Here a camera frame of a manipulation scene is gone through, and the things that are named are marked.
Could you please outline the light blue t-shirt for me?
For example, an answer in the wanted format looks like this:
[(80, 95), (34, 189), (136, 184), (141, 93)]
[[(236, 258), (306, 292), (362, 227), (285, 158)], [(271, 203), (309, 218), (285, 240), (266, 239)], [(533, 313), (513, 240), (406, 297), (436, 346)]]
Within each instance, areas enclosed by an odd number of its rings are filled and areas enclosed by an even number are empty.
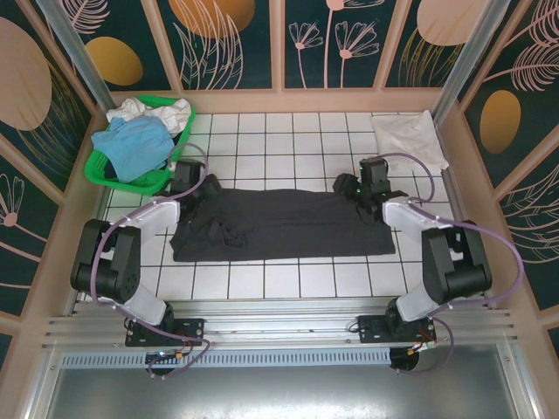
[(129, 122), (113, 119), (105, 131), (93, 134), (92, 141), (93, 148), (112, 162), (122, 183), (162, 167), (175, 146), (166, 127), (147, 116)]

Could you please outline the green plastic basket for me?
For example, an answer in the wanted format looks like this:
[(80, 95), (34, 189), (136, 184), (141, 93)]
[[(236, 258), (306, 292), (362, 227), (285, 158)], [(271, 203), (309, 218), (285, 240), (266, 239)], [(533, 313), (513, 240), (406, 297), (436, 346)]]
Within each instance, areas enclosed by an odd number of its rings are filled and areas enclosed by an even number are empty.
[[(191, 125), (196, 117), (196, 111), (193, 108), (194, 115), (191, 118), (187, 127), (179, 134), (172, 135), (175, 146), (186, 142), (190, 136)], [(171, 149), (169, 152), (167, 161), (159, 169), (150, 170), (145, 175), (142, 175), (132, 182), (122, 183), (117, 179), (108, 180), (104, 177), (103, 169), (106, 165), (108, 159), (101, 152), (93, 149), (90, 154), (86, 166), (85, 175), (86, 178), (95, 184), (103, 185), (113, 189), (125, 190), (130, 193), (136, 193), (140, 195), (152, 196), (157, 194), (166, 184), (166, 182), (171, 178), (171, 169), (169, 164), (171, 162), (178, 161), (181, 156), (181, 151), (179, 149)]]

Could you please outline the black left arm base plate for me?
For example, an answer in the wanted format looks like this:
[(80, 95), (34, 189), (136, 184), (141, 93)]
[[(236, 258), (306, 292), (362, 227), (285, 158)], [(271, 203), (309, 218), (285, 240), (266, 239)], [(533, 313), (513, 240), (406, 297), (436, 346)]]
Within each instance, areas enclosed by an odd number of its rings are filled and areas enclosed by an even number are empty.
[[(204, 336), (204, 320), (174, 319), (166, 332), (191, 339), (202, 339)], [(170, 337), (155, 333), (135, 322), (127, 323), (126, 347), (181, 347), (182, 345), (182, 340), (171, 339)]]

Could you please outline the grey sheet metal panel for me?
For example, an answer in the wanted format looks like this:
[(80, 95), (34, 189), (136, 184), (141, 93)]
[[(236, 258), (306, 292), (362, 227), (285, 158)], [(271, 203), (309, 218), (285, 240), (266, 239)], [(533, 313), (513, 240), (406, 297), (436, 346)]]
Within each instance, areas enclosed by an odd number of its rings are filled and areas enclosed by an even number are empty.
[(48, 368), (29, 419), (542, 419), (508, 347), (439, 348), (385, 365), (194, 367), (166, 381), (139, 368)]

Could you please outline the dark grey t-shirt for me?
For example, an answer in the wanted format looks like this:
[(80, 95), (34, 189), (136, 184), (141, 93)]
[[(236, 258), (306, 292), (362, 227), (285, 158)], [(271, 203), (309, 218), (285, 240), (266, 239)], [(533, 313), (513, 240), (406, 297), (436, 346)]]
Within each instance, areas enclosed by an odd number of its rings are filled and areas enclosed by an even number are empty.
[(332, 192), (226, 189), (170, 240), (177, 262), (390, 255), (391, 229)]

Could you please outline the crumpled white t-shirt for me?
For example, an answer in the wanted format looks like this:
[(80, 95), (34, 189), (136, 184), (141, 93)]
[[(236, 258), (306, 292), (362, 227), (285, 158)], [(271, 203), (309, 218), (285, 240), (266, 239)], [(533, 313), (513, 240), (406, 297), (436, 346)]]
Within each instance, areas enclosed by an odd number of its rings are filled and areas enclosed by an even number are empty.
[(152, 96), (127, 98), (119, 107), (106, 113), (109, 123), (113, 119), (129, 122), (142, 116), (157, 118), (172, 135), (181, 133), (193, 115), (193, 108), (186, 99), (173, 100)]

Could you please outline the folded white t-shirt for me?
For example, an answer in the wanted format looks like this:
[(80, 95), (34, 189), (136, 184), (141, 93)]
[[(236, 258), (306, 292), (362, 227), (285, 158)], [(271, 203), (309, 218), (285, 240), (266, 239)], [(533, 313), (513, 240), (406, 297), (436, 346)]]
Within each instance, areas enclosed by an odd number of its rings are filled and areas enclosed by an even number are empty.
[(371, 120), (380, 155), (413, 155), (429, 169), (449, 167), (428, 110), (413, 114), (382, 114)]

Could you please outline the aluminium extrusion rail frame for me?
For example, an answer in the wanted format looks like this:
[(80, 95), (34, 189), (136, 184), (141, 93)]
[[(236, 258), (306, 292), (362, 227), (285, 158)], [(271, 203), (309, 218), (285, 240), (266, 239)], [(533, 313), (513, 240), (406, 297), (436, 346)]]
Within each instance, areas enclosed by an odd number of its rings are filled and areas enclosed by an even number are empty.
[[(221, 299), (175, 301), (178, 318), (204, 320), (204, 337), (215, 349), (357, 347), (349, 327), (360, 315), (385, 311), (387, 298)], [(500, 344), (518, 333), (511, 314), (481, 306), (455, 307), (438, 314), (439, 345)], [(122, 317), (108, 307), (78, 302), (73, 314), (49, 320), (42, 348), (59, 352), (122, 351)]]

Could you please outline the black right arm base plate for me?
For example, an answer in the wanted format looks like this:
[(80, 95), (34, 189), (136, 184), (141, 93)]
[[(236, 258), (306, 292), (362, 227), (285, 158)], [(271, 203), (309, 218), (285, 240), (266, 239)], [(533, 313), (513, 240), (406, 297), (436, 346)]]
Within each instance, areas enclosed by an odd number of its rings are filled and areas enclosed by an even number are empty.
[(411, 344), (437, 339), (431, 319), (409, 323), (388, 320), (385, 315), (364, 315), (357, 318), (357, 332), (361, 343)]

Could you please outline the aluminium frame post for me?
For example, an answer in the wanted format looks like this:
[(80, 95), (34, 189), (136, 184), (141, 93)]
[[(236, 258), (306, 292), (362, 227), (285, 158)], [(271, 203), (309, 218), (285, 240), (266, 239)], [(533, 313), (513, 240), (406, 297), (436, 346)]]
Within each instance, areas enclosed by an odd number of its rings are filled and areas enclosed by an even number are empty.
[(114, 107), (107, 84), (80, 37), (92, 35), (102, 26), (110, 15), (108, 0), (35, 1), (100, 109), (106, 112)]
[(452, 109), (459, 92), (480, 59), (493, 34), (494, 23), (499, 20), (501, 7), (488, 0), (480, 14), (473, 31), (462, 48), (454, 67), (432, 109), (431, 116), (435, 127), (440, 127)]

